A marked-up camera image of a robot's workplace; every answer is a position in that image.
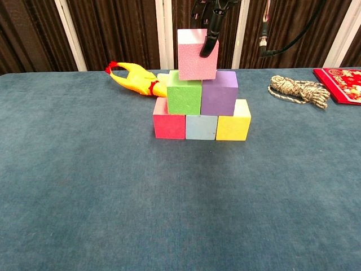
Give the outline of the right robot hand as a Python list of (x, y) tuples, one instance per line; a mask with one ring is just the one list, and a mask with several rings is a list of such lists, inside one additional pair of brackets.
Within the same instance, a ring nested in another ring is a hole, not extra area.
[(238, 0), (196, 0), (192, 6), (190, 27), (206, 29), (204, 44), (199, 56), (207, 58), (215, 48), (222, 28), (223, 19)]

